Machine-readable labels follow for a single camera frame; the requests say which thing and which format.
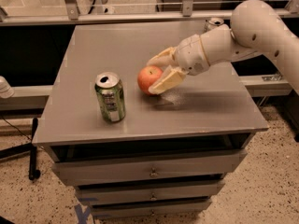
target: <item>green can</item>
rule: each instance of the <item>green can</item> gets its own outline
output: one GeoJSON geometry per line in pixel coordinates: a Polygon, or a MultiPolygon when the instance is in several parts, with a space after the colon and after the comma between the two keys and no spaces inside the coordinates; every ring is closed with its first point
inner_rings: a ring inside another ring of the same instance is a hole
{"type": "Polygon", "coordinates": [[[125,106],[120,77],[113,72],[104,72],[96,77],[94,88],[103,119],[109,122],[122,120],[125,106]]]}

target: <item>tripod leg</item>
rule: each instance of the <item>tripod leg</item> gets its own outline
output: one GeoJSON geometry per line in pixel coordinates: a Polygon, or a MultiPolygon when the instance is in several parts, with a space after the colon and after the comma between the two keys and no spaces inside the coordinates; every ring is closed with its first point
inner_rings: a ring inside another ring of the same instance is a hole
{"type": "MultiPolygon", "coordinates": [[[[36,133],[37,125],[38,125],[38,119],[34,118],[33,124],[32,124],[32,133],[31,133],[32,138],[34,137],[34,135],[36,133]]],[[[31,150],[30,150],[30,162],[29,162],[29,179],[30,180],[38,179],[40,177],[40,171],[36,169],[36,153],[37,153],[37,147],[34,147],[32,145],[31,150]]]]}

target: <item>can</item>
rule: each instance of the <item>can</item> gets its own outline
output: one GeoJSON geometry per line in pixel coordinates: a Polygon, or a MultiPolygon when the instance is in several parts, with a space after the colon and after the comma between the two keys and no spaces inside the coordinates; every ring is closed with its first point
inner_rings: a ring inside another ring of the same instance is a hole
{"type": "Polygon", "coordinates": [[[104,72],[96,77],[94,88],[103,119],[109,122],[122,120],[125,106],[120,77],[113,72],[104,72]]]}
{"type": "Polygon", "coordinates": [[[210,18],[209,20],[206,20],[204,33],[211,31],[223,24],[224,24],[224,20],[221,18],[210,18]]]}

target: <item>floor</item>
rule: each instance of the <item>floor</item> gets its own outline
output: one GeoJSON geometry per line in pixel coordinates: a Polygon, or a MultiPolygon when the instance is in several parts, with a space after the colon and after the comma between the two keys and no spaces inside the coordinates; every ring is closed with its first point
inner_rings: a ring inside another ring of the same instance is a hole
{"type": "MultiPolygon", "coordinates": [[[[10,11],[15,12],[17,16],[20,14],[29,16],[33,12],[38,15],[45,12],[45,9],[36,8],[37,0],[2,1],[15,7],[10,11]],[[28,9],[17,9],[17,6],[26,1],[29,3],[28,9]]],[[[132,1],[110,0],[109,3],[133,3],[132,1]]],[[[61,14],[57,9],[49,11],[49,14],[51,12],[61,14]]],[[[116,12],[121,12],[121,6],[116,6],[116,12]]],[[[0,160],[0,217],[16,224],[299,223],[299,145],[293,140],[292,127],[278,103],[262,107],[261,112],[268,121],[269,130],[257,133],[253,137],[246,148],[248,156],[235,172],[224,178],[225,186],[217,196],[212,197],[212,205],[202,213],[94,221],[88,215],[86,207],[79,204],[74,189],[66,187],[51,171],[50,167],[53,164],[51,158],[45,151],[39,149],[37,166],[41,171],[41,177],[35,182],[28,179],[28,154],[0,160]]],[[[30,119],[10,119],[9,122],[25,135],[30,135],[30,119]]],[[[20,135],[15,128],[0,119],[1,149],[27,142],[28,137],[20,135]]]]}

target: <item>gray tabletop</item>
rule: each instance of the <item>gray tabletop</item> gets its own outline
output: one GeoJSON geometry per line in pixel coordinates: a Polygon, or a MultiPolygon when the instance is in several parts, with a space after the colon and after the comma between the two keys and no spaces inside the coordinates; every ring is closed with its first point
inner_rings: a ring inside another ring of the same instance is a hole
{"type": "Polygon", "coordinates": [[[267,129],[230,63],[213,65],[161,96],[148,97],[136,78],[147,60],[181,39],[201,34],[202,21],[77,26],[34,137],[39,146],[252,133],[267,129]],[[106,123],[96,75],[123,82],[126,117],[106,123]]]}

